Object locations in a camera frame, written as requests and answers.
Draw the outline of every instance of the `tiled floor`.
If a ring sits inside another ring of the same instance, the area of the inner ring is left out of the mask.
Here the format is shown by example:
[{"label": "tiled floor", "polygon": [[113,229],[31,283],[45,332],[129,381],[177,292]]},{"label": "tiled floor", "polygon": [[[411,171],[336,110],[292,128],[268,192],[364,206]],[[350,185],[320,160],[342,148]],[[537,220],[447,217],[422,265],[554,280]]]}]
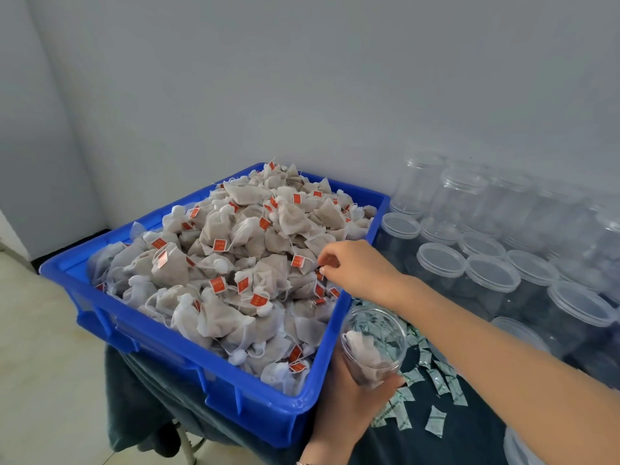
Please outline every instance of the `tiled floor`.
[{"label": "tiled floor", "polygon": [[[128,449],[105,430],[104,344],[75,324],[64,290],[0,252],[0,464],[185,464]],[[207,443],[200,464],[259,465],[249,451]]]}]

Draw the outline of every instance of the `red label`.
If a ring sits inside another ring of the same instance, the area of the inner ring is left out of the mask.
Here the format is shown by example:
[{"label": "red label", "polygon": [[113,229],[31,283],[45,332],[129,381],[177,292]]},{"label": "red label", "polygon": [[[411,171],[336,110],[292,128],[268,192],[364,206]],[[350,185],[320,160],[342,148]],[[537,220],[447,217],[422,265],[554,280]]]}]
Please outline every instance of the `red label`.
[{"label": "red label", "polygon": [[255,307],[261,307],[264,304],[266,304],[267,302],[269,302],[268,298],[261,297],[258,294],[254,294],[254,297],[252,297],[252,300],[250,300],[250,304],[254,305]]},{"label": "red label", "polygon": [[157,267],[161,269],[161,267],[168,262],[168,253],[164,251],[159,256],[157,256]]},{"label": "red label", "polygon": [[250,278],[246,277],[243,281],[237,282],[237,292],[242,293],[245,289],[250,287]]},{"label": "red label", "polygon": [[325,288],[321,284],[319,284],[318,282],[316,282],[316,284],[314,286],[314,294],[318,298],[323,298],[325,296]]},{"label": "red label", "polygon": [[209,283],[213,288],[213,293],[219,294],[220,292],[226,290],[226,281],[224,281],[224,278],[222,276],[211,279]]},{"label": "red label", "polygon": [[300,372],[303,372],[304,370],[306,370],[306,365],[303,362],[296,362],[294,364],[289,364],[288,367],[290,368],[290,370],[292,370],[296,374],[299,374]]},{"label": "red label", "polygon": [[215,240],[213,242],[213,251],[217,251],[218,253],[226,251],[226,240]]},{"label": "red label", "polygon": [[155,248],[157,248],[158,250],[162,249],[167,244],[168,243],[166,243],[166,241],[162,240],[161,238],[158,238],[154,242],[151,243],[151,245],[155,246]]},{"label": "red label", "polygon": [[267,230],[269,228],[269,225],[271,225],[271,222],[267,220],[266,218],[261,217],[259,225],[263,230]]},{"label": "red label", "polygon": [[293,261],[291,261],[291,266],[293,266],[294,268],[300,268],[300,267],[303,267],[305,262],[306,262],[306,258],[304,258],[303,256],[293,256]]},{"label": "red label", "polygon": [[299,347],[299,344],[296,344],[295,347],[293,348],[293,351],[291,351],[291,355],[288,357],[288,361],[291,364],[293,362],[297,362],[303,353],[304,351],[301,350],[301,347]]}]

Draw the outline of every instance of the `dark green tablecloth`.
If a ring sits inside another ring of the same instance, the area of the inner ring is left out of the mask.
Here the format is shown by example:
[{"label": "dark green tablecloth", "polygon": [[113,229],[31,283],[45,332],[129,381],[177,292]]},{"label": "dark green tablecloth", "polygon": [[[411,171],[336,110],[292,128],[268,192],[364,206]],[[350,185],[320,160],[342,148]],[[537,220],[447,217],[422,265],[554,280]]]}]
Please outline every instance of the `dark green tablecloth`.
[{"label": "dark green tablecloth", "polygon": [[[410,348],[402,367],[411,370],[418,360]],[[268,464],[294,464],[312,426],[299,443],[275,449],[205,405],[200,387],[143,353],[105,350],[108,435],[115,451],[141,443],[173,418],[193,434],[225,444],[244,446]],[[505,425],[465,380],[459,378],[469,406],[455,406],[449,394],[439,397],[427,381],[411,385],[414,402],[406,402],[412,429],[399,431],[395,419],[369,428],[355,447],[351,464],[359,465],[505,465]],[[424,430],[431,405],[448,414],[443,438]]]}]

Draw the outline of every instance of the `blue plastic crate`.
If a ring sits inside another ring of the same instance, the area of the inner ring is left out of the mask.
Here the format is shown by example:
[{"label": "blue plastic crate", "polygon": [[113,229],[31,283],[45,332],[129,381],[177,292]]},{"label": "blue plastic crate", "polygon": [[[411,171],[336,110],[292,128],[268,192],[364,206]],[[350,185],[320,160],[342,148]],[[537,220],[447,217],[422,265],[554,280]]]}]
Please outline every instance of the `blue plastic crate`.
[{"label": "blue plastic crate", "polygon": [[[264,163],[257,163],[225,180],[247,175],[252,170],[260,171],[263,166]],[[308,173],[302,174],[312,182],[323,179]],[[158,229],[162,217],[169,214],[173,206],[202,201],[218,183],[155,210],[137,221],[147,230]],[[367,240],[372,242],[389,205],[389,197],[338,181],[330,180],[330,184],[333,189],[342,189],[351,195],[357,204],[377,208],[376,218],[367,235]],[[129,223],[66,250],[41,266],[41,274],[64,287],[73,300],[77,308],[78,325],[122,352],[145,351],[163,360],[175,371],[200,384],[206,395],[207,406],[269,444],[283,448],[296,442],[303,430],[307,412],[319,397],[351,296],[346,292],[340,295],[301,393],[297,397],[286,396],[90,284],[86,276],[86,262],[90,255],[110,243],[129,242],[131,225]]]}]

